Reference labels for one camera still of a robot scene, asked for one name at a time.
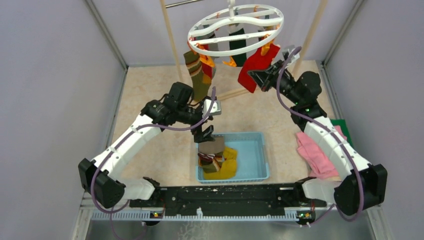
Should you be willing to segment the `brown grey sock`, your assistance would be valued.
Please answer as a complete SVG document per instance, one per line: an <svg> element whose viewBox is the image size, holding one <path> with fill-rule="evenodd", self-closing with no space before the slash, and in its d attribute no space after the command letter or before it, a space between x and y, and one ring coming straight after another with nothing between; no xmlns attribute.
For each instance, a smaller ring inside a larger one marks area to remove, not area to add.
<svg viewBox="0 0 424 240"><path fill-rule="evenodd" d="M216 136L214 141L205 141L198 144L197 154L215 155L225 150L225 138Z"/></svg>

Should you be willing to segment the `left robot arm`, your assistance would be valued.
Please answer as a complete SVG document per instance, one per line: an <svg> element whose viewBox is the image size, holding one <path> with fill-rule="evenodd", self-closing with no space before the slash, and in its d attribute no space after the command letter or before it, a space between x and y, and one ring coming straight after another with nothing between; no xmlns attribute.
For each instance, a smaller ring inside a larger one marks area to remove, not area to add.
<svg viewBox="0 0 424 240"><path fill-rule="evenodd" d="M95 207L106 214L116 213L114 207L121 200L142 200L154 207L160 202L159 184L151 178L124 181L120 176L134 156L164 130L190 131L195 143L214 140L213 125L202 126L220 115L221 104L212 88L197 108L190 105L193 88L182 82L172 84L159 100L149 101L128 129L102 153L89 160L82 159L78 173L82 188L88 192Z"/></svg>

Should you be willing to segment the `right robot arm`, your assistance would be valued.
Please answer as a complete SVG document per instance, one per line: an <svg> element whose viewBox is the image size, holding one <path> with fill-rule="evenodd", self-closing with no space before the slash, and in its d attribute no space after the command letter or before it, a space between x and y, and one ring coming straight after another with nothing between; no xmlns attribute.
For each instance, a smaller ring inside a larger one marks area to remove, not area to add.
<svg viewBox="0 0 424 240"><path fill-rule="evenodd" d="M305 71L295 79L279 60L265 70L249 70L247 74L263 92L274 88L277 98L284 96L294 104L286 107L293 122L317 144L341 178L340 183L316 177L299 180L301 187L293 192L297 205L307 206L313 199L321 200L352 216L385 201L386 168L362 157L336 130L318 102L322 92L318 73Z"/></svg>

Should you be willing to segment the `yellow sock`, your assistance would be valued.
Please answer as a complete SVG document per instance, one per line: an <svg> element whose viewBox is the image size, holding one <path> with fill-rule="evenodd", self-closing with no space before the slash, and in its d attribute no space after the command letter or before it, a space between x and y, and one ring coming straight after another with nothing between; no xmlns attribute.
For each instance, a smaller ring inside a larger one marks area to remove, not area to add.
<svg viewBox="0 0 424 240"><path fill-rule="evenodd" d="M220 171L213 173L204 173L203 178L208 181L217 181L217 180L228 180L233 178L237 172L237 150L225 147L222 152L223 156L226 158L225 162L222 164Z"/></svg>

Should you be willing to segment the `light blue plastic basket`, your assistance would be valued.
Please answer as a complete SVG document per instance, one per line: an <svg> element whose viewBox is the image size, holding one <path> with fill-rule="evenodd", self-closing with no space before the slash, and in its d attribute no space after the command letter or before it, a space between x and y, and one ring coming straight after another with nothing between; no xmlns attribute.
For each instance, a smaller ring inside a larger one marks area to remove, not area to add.
<svg viewBox="0 0 424 240"><path fill-rule="evenodd" d="M220 132L215 137L223 137L224 143L237 151L235 176L222 180L207 180L204 171L195 161L195 179L206 185L241 184L262 182L270 177L270 169L262 132Z"/></svg>

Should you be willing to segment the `olive striped sock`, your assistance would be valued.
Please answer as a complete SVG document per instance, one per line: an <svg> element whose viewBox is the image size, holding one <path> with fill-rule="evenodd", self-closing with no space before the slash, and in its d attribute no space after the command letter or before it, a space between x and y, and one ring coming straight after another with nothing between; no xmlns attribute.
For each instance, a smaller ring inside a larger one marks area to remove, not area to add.
<svg viewBox="0 0 424 240"><path fill-rule="evenodd" d="M226 158L222 152L216 154L205 154L198 153L198 166L203 170L204 173L215 173L219 172L222 168L222 164Z"/></svg>

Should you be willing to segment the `white round sock hanger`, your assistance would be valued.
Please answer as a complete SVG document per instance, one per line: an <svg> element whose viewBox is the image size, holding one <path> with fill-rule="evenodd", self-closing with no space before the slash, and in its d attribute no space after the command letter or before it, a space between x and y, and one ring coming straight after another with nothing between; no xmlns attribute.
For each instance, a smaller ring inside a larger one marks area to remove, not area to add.
<svg viewBox="0 0 424 240"><path fill-rule="evenodd" d="M199 20L187 34L188 46L208 57L229 57L245 54L269 46L284 27L285 16L278 8L267 4L236 5L228 1L228 7ZM210 45L256 39L237 49L212 50Z"/></svg>

